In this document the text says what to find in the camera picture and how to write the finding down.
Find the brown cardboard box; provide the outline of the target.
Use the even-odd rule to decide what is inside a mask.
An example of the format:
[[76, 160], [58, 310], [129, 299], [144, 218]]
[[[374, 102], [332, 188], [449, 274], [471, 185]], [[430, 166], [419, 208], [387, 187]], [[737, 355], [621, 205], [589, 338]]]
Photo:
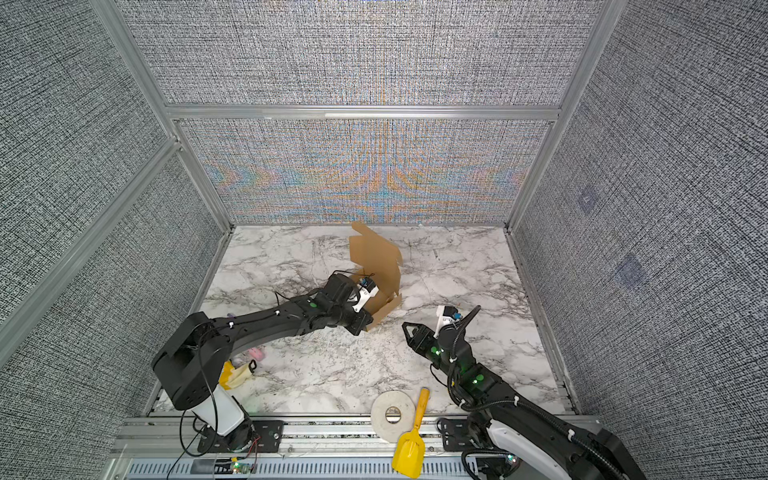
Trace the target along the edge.
[[364, 306], [372, 315], [373, 321], [366, 327], [371, 331], [402, 303], [400, 268], [403, 257], [394, 243], [364, 223], [354, 221], [351, 228], [356, 235], [349, 237], [350, 260], [360, 267], [363, 276], [370, 276], [379, 289]]

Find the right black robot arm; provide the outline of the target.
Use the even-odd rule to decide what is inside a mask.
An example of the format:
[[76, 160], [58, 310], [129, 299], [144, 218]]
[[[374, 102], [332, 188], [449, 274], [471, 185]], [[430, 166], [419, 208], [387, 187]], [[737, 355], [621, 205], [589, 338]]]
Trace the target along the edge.
[[548, 412], [477, 361], [463, 327], [434, 332], [406, 322], [403, 332], [411, 350], [446, 374], [448, 395], [467, 413], [470, 444], [479, 452], [512, 454], [548, 479], [646, 477], [617, 435]]

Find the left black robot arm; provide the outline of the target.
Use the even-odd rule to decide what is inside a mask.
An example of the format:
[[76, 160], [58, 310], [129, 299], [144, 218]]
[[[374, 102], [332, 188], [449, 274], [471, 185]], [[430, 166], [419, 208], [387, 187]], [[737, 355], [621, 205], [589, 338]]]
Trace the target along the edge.
[[198, 451], [238, 452], [256, 439], [249, 414], [219, 383], [227, 361], [273, 340], [325, 328], [343, 327], [357, 336], [373, 322], [365, 305], [378, 293], [371, 276], [335, 271], [324, 286], [269, 309], [235, 317], [187, 316], [151, 368], [174, 408], [205, 423]]

